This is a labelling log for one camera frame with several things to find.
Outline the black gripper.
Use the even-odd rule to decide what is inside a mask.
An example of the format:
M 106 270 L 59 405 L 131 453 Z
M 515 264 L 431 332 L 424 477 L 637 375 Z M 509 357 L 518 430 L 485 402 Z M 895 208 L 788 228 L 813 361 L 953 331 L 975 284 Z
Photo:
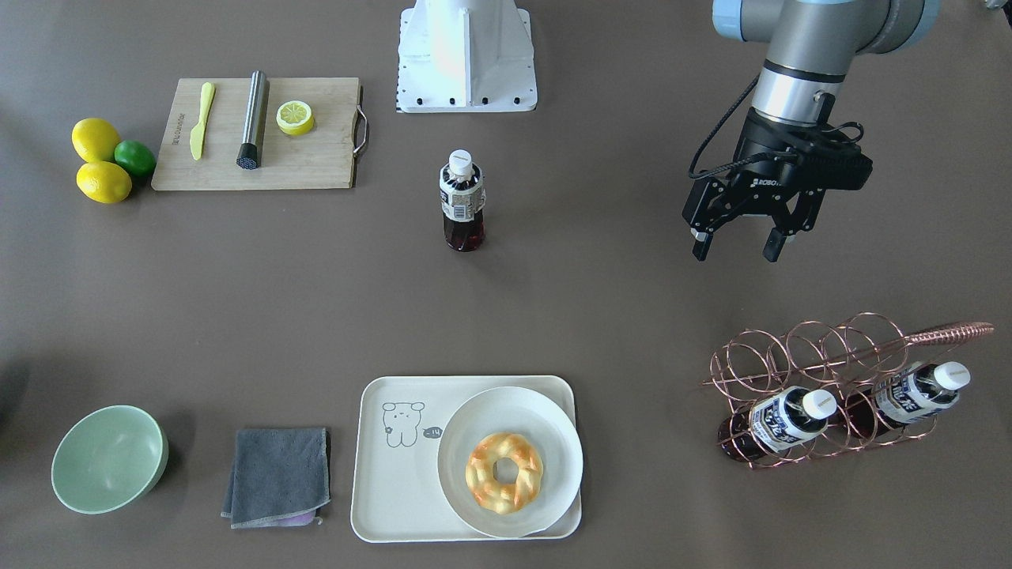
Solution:
M 750 109 L 736 157 L 724 173 L 694 181 L 682 212 L 693 230 L 693 256 L 704 262 L 713 233 L 740 216 L 769 216 L 774 226 L 763 249 L 777 262 L 800 231 L 812 229 L 825 192 L 860 190 L 874 163 L 841 127 L 791 125 Z

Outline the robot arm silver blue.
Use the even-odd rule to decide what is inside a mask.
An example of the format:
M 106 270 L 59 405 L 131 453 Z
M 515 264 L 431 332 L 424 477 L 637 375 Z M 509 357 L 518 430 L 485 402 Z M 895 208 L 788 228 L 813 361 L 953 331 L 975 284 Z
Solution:
M 688 169 L 693 189 L 683 219 L 693 255 L 704 260 L 713 235 L 743 216 L 770 217 L 763 255 L 812 230 L 825 194 L 857 191 L 874 163 L 859 147 L 863 126 L 832 126 L 830 115 L 856 55 L 886 54 L 921 40 L 938 1 L 716 1 L 712 23 L 724 37 L 768 44 L 734 157 L 705 171 Z

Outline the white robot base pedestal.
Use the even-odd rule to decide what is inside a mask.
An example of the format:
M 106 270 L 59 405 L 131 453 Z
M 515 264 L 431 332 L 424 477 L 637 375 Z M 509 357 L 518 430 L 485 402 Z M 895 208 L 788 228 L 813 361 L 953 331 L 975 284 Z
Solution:
M 531 15 L 513 1 L 417 1 L 398 36 L 401 113 L 505 113 L 538 106 Z

